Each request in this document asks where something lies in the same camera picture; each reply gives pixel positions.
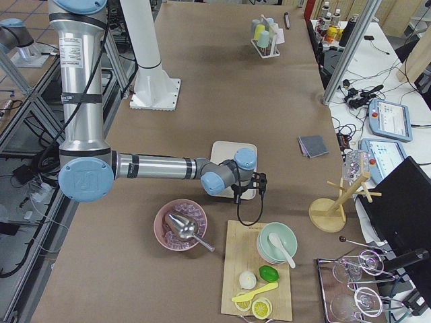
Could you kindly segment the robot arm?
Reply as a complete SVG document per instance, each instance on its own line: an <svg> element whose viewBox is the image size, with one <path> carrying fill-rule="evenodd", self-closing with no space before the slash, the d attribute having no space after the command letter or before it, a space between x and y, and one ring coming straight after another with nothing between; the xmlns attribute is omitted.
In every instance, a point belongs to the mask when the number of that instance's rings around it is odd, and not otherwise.
<svg viewBox="0 0 431 323"><path fill-rule="evenodd" d="M121 10L137 65L133 108L172 111L180 80L162 67L154 19L148 1L121 1ZM106 196L117 178L199 180L207 194L227 188L239 203L251 189L260 195L267 179L257 172L257 154L239 149L232 159L179 158L112 150L103 133L100 60L109 35L107 1L50 1L48 16L59 36L65 140L59 148L59 186L68 198L92 202Z"/></svg>

